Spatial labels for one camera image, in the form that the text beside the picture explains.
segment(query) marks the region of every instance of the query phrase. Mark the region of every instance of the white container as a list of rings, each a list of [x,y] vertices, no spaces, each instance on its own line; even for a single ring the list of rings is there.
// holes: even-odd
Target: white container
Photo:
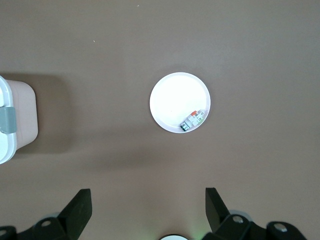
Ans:
[[[21,81],[0,76],[0,164],[38,135],[36,95]]]

